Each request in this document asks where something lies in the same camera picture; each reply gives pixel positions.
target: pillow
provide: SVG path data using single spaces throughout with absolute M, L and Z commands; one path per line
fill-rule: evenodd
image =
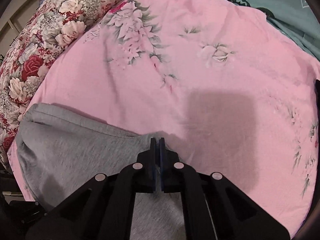
M 44 0 L 0 67 L 0 162 L 56 58 L 120 0 Z

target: red rose print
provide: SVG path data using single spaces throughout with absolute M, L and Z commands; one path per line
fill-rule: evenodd
M 22 81 L 26 81 L 27 77 L 38 76 L 38 69 L 42 66 L 43 59 L 38 55 L 32 55 L 24 63 L 22 70 Z
M 19 58 L 21 57 L 21 55 L 23 54 L 24 49 L 25 49 L 25 47 L 22 46 L 22 48 L 20 49 L 20 51 L 19 51 L 19 53 L 18 53 L 18 55 L 17 55 L 17 58 L 18 58 L 18 59 L 19 59 Z
M 115 13 L 117 11 L 119 11 L 127 2 L 122 2 L 121 4 L 119 4 L 117 7 L 114 7 L 112 9 L 109 10 L 110 13 Z
M 71 21 L 75 21 L 77 20 L 77 18 L 79 17 L 79 15 L 81 15 L 83 13 L 82 10 L 78 11 L 77 13 L 71 13 L 71 12 L 67 12 L 67 18 L 63 21 L 63 24 L 66 24 L 67 22 L 71 22 Z
M 12 64 L 12 68 L 13 68 L 14 71 L 16 71 L 18 69 L 18 67 L 19 67 L 19 65 L 17 64 L 17 62 L 14 62 Z
M 5 150 L 9 149 L 13 139 L 14 139 L 14 136 L 4 138 L 2 146 Z

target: grey fabric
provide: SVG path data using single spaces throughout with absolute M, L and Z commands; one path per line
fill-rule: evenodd
M 52 209 L 97 173 L 136 161 L 155 135 L 138 136 L 63 108 L 34 104 L 16 136 L 22 173 L 34 198 Z M 179 194 L 137 194 L 131 239 L 185 239 Z

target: screw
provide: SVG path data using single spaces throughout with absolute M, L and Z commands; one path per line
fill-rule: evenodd
M 214 172 L 214 173 L 212 173 L 212 177 L 216 180 L 220 180 L 220 179 L 222 179 L 223 176 L 220 172 Z
M 99 173 L 94 178 L 96 179 L 96 181 L 103 181 L 106 178 L 106 176 L 102 173 Z
M 173 165 L 176 169 L 182 169 L 184 167 L 184 164 L 183 163 L 175 163 Z
M 134 168 L 135 170 L 140 170 L 142 169 L 143 165 L 141 163 L 134 163 L 132 165 L 132 168 Z

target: mattress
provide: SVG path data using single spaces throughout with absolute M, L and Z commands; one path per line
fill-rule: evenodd
M 53 63 L 30 105 L 162 132 L 185 163 L 223 173 L 293 237 L 316 182 L 319 67 L 259 10 L 124 0 Z M 33 200 L 14 143 L 8 154 Z

